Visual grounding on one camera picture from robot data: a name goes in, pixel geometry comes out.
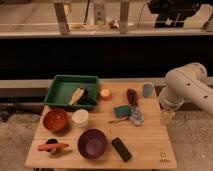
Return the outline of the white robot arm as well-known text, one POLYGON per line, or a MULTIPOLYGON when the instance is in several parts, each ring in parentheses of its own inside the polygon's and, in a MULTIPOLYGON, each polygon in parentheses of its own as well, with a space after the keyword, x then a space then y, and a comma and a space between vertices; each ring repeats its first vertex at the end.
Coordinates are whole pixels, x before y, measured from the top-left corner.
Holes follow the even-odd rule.
POLYGON ((161 124, 166 126, 185 100, 213 115, 213 89, 205 84, 206 80, 207 70, 200 63, 189 63, 170 70, 165 75, 166 86, 158 96, 162 107, 161 124))

